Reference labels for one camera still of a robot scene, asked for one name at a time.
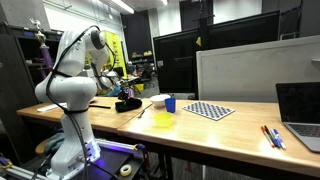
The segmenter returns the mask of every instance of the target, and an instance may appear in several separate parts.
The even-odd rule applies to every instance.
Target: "blue pen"
[[[274,138],[274,139],[273,139],[274,144],[275,144],[278,148],[281,148],[281,144],[280,144],[280,142],[279,142],[279,140],[278,140],[278,138],[277,138],[274,130],[273,130],[273,129],[270,129],[270,133],[272,134],[272,136],[273,136],[273,138]]]
[[[278,139],[278,142],[280,143],[282,149],[286,149],[286,146],[284,145],[284,143],[283,143],[278,131],[276,129],[274,129],[273,132],[274,132],[276,138]]]

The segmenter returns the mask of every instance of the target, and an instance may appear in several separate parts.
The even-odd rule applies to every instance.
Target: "ceiling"
[[[117,5],[112,0],[100,0],[102,3],[110,6],[111,8],[119,11],[121,14],[130,14],[128,11]],[[140,12],[148,9],[157,8],[160,6],[164,6],[162,0],[121,0],[128,6],[130,6],[134,11]],[[179,2],[182,0],[168,0],[169,3]]]

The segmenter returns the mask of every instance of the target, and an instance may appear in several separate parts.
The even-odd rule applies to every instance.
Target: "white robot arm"
[[[65,140],[51,160],[51,170],[47,172],[50,179],[69,179],[79,173],[84,167],[77,160],[80,156],[88,155],[90,161],[100,157],[100,148],[94,140],[87,112],[89,102],[97,92],[97,85],[92,78],[76,77],[83,70],[86,51],[92,56],[98,87],[112,86],[108,78],[101,76],[101,68],[109,55],[100,31],[92,30],[86,34],[67,31],[60,40],[53,71],[35,90],[42,102],[67,103],[65,114],[61,117]],[[82,135],[82,143],[79,143],[79,134]]]

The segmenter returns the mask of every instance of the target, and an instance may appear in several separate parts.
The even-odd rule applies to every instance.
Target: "laptop screen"
[[[320,82],[276,84],[283,122],[320,124]]]

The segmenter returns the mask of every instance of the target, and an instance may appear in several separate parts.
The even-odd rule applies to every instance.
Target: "white bowl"
[[[170,98],[171,96],[168,94],[160,94],[155,95],[150,98],[150,101],[154,104],[155,107],[164,107],[165,103],[164,100]]]

